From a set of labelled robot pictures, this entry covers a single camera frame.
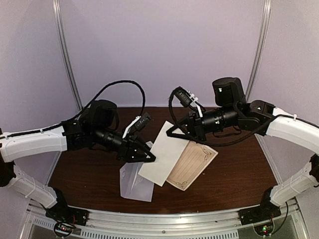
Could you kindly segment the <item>grey envelope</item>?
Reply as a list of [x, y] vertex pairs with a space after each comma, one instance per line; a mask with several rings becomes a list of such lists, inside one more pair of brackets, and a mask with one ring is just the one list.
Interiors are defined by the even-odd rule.
[[120, 195], [122, 198], [151, 202], [154, 183], [138, 174], [142, 162], [126, 163], [120, 169]]

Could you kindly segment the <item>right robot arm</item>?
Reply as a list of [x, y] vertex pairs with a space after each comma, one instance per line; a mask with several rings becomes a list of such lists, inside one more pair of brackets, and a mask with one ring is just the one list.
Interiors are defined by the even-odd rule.
[[[239, 78], [220, 78], [212, 82], [212, 87], [218, 108], [211, 111], [205, 111], [195, 95], [184, 88], [177, 87], [172, 91], [168, 99], [168, 108], [174, 125], [167, 130], [167, 136], [209, 147], [227, 147], [258, 134], [281, 138], [312, 151], [314, 155], [299, 172], [264, 192], [261, 204], [255, 212], [259, 219], [267, 219], [275, 208], [308, 188], [318, 187], [318, 125], [262, 100], [247, 102]], [[231, 142], [207, 142], [206, 134], [216, 134], [229, 127], [239, 132], [247, 131], [247, 134]]]

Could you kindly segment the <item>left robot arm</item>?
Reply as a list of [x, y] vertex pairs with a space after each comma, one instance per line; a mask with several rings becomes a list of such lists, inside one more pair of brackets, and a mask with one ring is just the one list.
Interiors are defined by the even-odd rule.
[[150, 121], [149, 114], [137, 116], [123, 133], [111, 129], [118, 122], [117, 105], [108, 100], [94, 100], [78, 117], [47, 129], [36, 129], [0, 135], [0, 185], [40, 203], [52, 216], [67, 221], [72, 216], [63, 193], [25, 174], [14, 160], [47, 152], [64, 152], [104, 147], [116, 152], [116, 159], [127, 163], [154, 162], [151, 148], [130, 129], [142, 130]]

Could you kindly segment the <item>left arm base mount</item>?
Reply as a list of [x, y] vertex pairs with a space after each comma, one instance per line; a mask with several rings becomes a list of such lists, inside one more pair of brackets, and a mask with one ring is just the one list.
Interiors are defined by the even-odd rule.
[[45, 216], [55, 221], [53, 232], [56, 236], [64, 239], [70, 236], [76, 229], [76, 225], [85, 226], [89, 212], [68, 206], [63, 193], [54, 188], [57, 203], [50, 209], [45, 209]]

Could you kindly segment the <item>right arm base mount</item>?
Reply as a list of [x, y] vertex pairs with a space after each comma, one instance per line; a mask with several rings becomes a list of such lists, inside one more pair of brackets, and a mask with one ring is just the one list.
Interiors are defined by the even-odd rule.
[[272, 189], [269, 188], [264, 192], [260, 205], [241, 209], [238, 212], [241, 225], [253, 224], [258, 236], [269, 237], [275, 229], [273, 219], [281, 215], [280, 207], [270, 202]]

